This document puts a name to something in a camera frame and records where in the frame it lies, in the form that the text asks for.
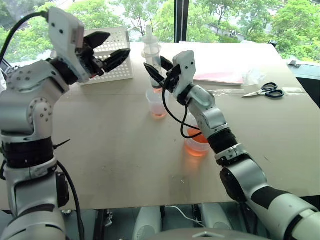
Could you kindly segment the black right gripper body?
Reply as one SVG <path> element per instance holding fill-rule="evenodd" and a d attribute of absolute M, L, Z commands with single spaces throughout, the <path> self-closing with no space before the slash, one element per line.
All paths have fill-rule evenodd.
<path fill-rule="evenodd" d="M 181 67 L 180 65 L 176 65 L 176 66 L 168 66 L 164 68 L 167 73 L 166 73 L 166 78 L 163 79 L 161 81 L 161 86 L 169 91 L 169 92 L 173 92 L 175 90 L 175 88 L 178 85 L 179 82 L 179 75 L 181 74 Z"/>

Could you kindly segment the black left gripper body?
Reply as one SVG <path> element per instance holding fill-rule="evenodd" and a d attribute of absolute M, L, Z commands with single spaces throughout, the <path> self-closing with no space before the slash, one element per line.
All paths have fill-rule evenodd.
<path fill-rule="evenodd" d="M 94 56 L 94 49 L 100 45 L 101 43 L 99 42 L 84 41 L 82 48 L 76 50 L 76 56 L 88 72 L 90 78 L 94 78 L 95 76 L 100 77 L 105 74 L 102 61 Z"/>

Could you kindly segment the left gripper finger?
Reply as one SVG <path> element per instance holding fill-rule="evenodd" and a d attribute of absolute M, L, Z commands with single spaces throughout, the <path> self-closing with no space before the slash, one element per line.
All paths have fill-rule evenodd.
<path fill-rule="evenodd" d="M 83 41 L 91 48 L 97 48 L 101 46 L 109 37 L 109 32 L 95 31 L 84 37 Z"/>
<path fill-rule="evenodd" d="M 113 52 L 106 60 L 103 60 L 103 70 L 109 73 L 119 67 L 130 55 L 130 48 L 122 48 Z"/>

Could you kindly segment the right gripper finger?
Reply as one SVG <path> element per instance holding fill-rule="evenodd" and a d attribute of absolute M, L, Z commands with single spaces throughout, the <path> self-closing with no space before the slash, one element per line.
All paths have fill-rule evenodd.
<path fill-rule="evenodd" d="M 160 63 L 161 63 L 161 67 L 167 72 L 169 72 L 171 69 L 174 68 L 173 63 L 163 56 L 160 57 Z"/>
<path fill-rule="evenodd" d="M 151 78 L 151 86 L 164 87 L 165 78 L 159 73 L 159 71 L 146 62 L 144 62 L 143 65 Z"/>

